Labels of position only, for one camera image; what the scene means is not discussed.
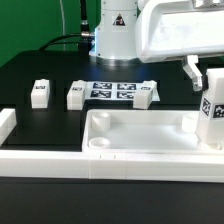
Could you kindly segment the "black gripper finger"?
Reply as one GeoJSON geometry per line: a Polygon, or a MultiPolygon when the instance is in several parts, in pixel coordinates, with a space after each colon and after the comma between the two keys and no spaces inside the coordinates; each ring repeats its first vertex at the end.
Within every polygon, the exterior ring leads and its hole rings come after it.
{"type": "Polygon", "coordinates": [[[200,72],[197,63],[197,55],[187,55],[182,60],[182,67],[192,81],[193,90],[205,91],[208,89],[208,78],[200,72]]]}

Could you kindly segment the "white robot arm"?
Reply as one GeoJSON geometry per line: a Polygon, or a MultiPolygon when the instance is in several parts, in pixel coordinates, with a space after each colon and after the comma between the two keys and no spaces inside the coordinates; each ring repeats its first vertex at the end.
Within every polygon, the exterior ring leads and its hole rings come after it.
{"type": "Polygon", "coordinates": [[[224,54],[224,0],[138,0],[137,57],[143,63],[181,60],[201,91],[199,58],[224,54]]]}

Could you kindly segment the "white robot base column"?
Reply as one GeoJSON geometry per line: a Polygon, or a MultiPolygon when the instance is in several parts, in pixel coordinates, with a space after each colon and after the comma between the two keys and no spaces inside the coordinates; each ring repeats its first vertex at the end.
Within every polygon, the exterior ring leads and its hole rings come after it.
{"type": "Polygon", "coordinates": [[[92,62],[129,66],[139,61],[135,46],[138,0],[101,0],[101,20],[95,28],[92,62]]]}

